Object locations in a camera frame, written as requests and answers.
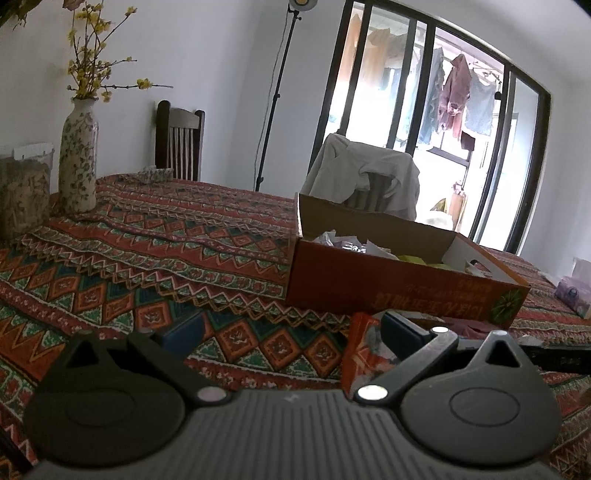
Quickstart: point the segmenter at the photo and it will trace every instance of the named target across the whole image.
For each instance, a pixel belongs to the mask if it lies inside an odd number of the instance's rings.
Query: window
[[[347,0],[343,14],[312,159],[335,132],[405,151],[421,171],[417,220],[461,187],[450,225],[517,252],[540,177],[548,92],[497,52],[411,8]],[[442,95],[460,67],[470,95],[457,113]]]

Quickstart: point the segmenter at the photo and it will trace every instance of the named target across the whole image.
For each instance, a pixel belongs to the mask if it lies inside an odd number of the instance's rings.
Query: tablecloth
[[[338,388],[349,318],[288,307],[291,199],[182,180],[98,182],[98,206],[0,247],[0,426],[32,462],[22,414],[69,336],[121,338],[194,312],[204,342],[186,363],[228,388]],[[524,260],[494,252],[532,285],[514,322],[551,343],[591,343],[591,324]],[[543,373],[564,416],[550,463],[587,478],[589,377]]]

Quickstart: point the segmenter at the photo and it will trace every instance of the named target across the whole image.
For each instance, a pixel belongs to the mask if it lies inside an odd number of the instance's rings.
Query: orange cardboard box
[[[507,329],[529,293],[530,286],[523,278],[457,232],[301,194],[295,205],[288,305],[345,314],[410,310],[480,320]],[[331,230],[340,236],[357,236],[361,242],[371,240],[395,255],[412,255],[459,271],[312,241]],[[484,265],[492,278],[463,273],[466,261],[473,260]]]

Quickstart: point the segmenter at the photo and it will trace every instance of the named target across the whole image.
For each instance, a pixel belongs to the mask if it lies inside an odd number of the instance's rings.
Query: hanging clothes
[[[418,83],[421,77],[420,69],[423,65],[423,54],[424,49],[421,48],[419,52],[413,49],[413,56],[411,58],[411,67],[408,74],[408,80],[406,84],[406,93],[402,102],[401,120],[396,135],[396,140],[400,142],[402,148],[406,148],[408,141],[408,134],[410,133],[410,125],[413,121],[414,107],[417,100]]]
[[[386,90],[390,86],[390,75],[392,75],[392,69],[384,69],[379,90]]]
[[[466,102],[464,127],[470,132],[490,137],[495,110],[496,84],[483,84],[474,71],[470,75],[470,98]]]
[[[396,102],[396,96],[398,94],[398,87],[400,87],[400,79],[402,78],[402,69],[391,69],[392,70],[392,85],[390,87],[390,96],[388,100],[390,102]]]
[[[433,59],[431,60],[431,72],[429,73],[429,84],[427,87],[427,97],[425,107],[423,108],[423,121],[418,131],[417,146],[431,145],[431,136],[437,131],[437,120],[439,117],[439,97],[445,81],[445,72],[443,71],[443,49],[433,50]]]
[[[355,14],[349,22],[349,29],[347,30],[347,39],[345,40],[345,49],[343,50],[343,57],[340,61],[339,75],[337,82],[349,83],[351,77],[351,70],[353,70],[353,62],[355,61],[355,52],[357,51],[357,43],[359,42],[359,34],[361,33],[361,18]]]
[[[462,146],[463,150],[473,152],[476,148],[476,138],[462,131],[462,136],[460,137],[460,145]]]
[[[402,67],[406,37],[406,34],[391,34],[389,28],[374,30],[368,35],[359,74],[361,85],[369,89],[379,89],[385,69]]]
[[[452,71],[447,76],[439,98],[439,125],[442,130],[452,130],[454,138],[459,139],[472,77],[463,53],[452,60],[452,65]]]

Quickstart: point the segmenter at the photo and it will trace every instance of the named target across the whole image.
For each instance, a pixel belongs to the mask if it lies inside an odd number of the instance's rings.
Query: floral vase
[[[96,142],[99,124],[95,100],[74,99],[61,134],[60,207],[64,213],[84,213],[96,206]]]

